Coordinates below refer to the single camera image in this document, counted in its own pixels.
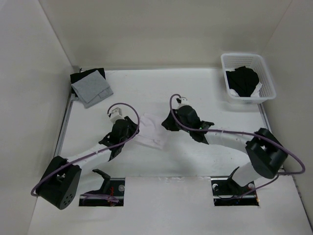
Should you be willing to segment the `white tank top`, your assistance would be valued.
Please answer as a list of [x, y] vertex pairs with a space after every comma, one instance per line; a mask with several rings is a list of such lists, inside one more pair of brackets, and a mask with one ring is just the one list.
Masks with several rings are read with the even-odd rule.
[[144, 113], [140, 117], [139, 133], [134, 137], [134, 141], [147, 147], [162, 150], [169, 135], [169, 132], [161, 125], [162, 122], [161, 117]]

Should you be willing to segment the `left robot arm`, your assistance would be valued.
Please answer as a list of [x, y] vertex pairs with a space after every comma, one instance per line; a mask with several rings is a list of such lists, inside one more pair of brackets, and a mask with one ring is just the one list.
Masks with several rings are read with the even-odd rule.
[[110, 189], [109, 175], [96, 167], [116, 158], [122, 152], [125, 143], [138, 132], [139, 124], [128, 116], [117, 118], [113, 121], [112, 130], [91, 149], [69, 158], [54, 157], [31, 194], [63, 210], [73, 201], [83, 172], [93, 171], [102, 178], [94, 181], [94, 191], [91, 195], [117, 203], [117, 199], [106, 195]]

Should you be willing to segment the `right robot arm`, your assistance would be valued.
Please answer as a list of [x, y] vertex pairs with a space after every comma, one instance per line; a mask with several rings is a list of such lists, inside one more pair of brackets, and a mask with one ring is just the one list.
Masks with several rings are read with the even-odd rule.
[[246, 154], [249, 162], [235, 168], [225, 183], [234, 194], [261, 177], [274, 178], [288, 156], [282, 149], [258, 137], [244, 137], [242, 134], [229, 134], [225, 131], [208, 132], [214, 123], [200, 120], [189, 105], [172, 109], [161, 125], [168, 131], [183, 130], [197, 142], [220, 145]]

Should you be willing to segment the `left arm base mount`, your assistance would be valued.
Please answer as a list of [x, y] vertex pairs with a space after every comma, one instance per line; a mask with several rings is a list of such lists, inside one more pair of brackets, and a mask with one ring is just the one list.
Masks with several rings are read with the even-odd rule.
[[107, 173], [93, 169], [93, 173], [101, 176], [99, 189], [84, 192], [79, 197], [80, 207], [122, 207], [124, 206], [125, 178], [112, 178]]

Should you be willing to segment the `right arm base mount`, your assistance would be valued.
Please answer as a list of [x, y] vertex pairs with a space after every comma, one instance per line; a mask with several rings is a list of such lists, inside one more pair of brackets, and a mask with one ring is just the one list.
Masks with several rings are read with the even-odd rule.
[[254, 181], [245, 186], [238, 185], [233, 179], [235, 168], [227, 177], [211, 178], [213, 202], [215, 206], [259, 206]]

